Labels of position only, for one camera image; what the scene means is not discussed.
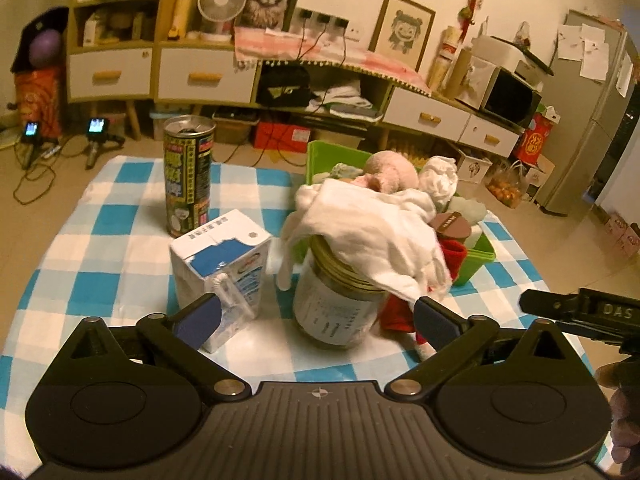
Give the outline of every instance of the can label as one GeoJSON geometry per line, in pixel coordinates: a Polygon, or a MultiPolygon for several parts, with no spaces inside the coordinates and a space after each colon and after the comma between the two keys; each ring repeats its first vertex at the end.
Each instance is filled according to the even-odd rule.
{"type": "Polygon", "coordinates": [[[336,346],[360,339],[378,316],[379,301],[352,300],[331,290],[306,267],[300,274],[293,314],[311,337],[336,346]]]}
{"type": "Polygon", "coordinates": [[[164,190],[169,232],[178,237],[209,220],[212,133],[164,134],[164,190]]]}

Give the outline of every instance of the glass jar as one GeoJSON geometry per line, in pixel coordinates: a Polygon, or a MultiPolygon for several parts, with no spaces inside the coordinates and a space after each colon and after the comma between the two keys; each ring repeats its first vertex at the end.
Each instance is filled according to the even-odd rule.
{"type": "Polygon", "coordinates": [[[338,260],[324,238],[311,238],[293,300],[303,332],[331,348],[356,346],[385,299],[386,292],[338,260]]]}

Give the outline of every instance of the brown cup lid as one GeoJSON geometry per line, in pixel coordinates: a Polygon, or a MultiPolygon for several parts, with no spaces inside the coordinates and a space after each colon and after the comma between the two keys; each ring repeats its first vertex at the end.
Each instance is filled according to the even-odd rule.
{"type": "Polygon", "coordinates": [[[457,212],[439,213],[429,225],[433,227],[439,237],[463,242],[471,236],[471,225],[457,212]]]}

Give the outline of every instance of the tile floor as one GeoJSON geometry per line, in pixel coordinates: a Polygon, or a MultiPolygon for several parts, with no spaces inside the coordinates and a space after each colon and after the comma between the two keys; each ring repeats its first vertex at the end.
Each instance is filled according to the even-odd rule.
{"type": "MultiPolygon", "coordinates": [[[[85,142],[83,137],[74,137],[64,152],[77,153],[85,142]]],[[[223,161],[232,150],[232,146],[217,145],[214,156],[223,161]]],[[[101,155],[91,171],[84,169],[84,156],[60,158],[54,166],[57,178],[50,192],[32,205],[21,206],[12,198],[12,193],[22,171],[12,149],[0,152],[0,203],[4,204],[0,224],[0,345],[4,343],[24,287],[45,250],[73,211],[89,181],[111,157],[118,154],[160,157],[162,145],[149,138],[139,142],[128,140],[123,150],[101,155]]],[[[249,145],[242,146],[231,163],[251,165],[259,155],[259,150],[249,145]]],[[[287,158],[297,164],[305,161],[305,155],[292,154],[287,158]]],[[[266,152],[259,167],[303,173],[303,168],[287,164],[277,152],[266,152]]],[[[20,190],[20,196],[25,200],[44,187],[45,179],[26,183],[20,190]]],[[[569,218],[554,218],[542,214],[532,203],[523,203],[511,210],[483,187],[463,184],[460,191],[468,198],[475,197],[485,202],[500,217],[551,290],[569,293],[588,286],[640,299],[640,266],[635,260],[622,260],[603,245],[602,225],[586,204],[569,218]]],[[[616,348],[591,341],[584,341],[584,345],[594,367],[620,359],[616,348]]]]}

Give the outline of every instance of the jar label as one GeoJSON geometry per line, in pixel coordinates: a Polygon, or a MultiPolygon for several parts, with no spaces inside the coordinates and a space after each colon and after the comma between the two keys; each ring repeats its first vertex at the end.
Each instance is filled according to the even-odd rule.
{"type": "Polygon", "coordinates": [[[378,303],[345,298],[309,269],[300,275],[293,312],[310,336],[324,343],[344,346],[373,325],[378,316],[378,303]]]}

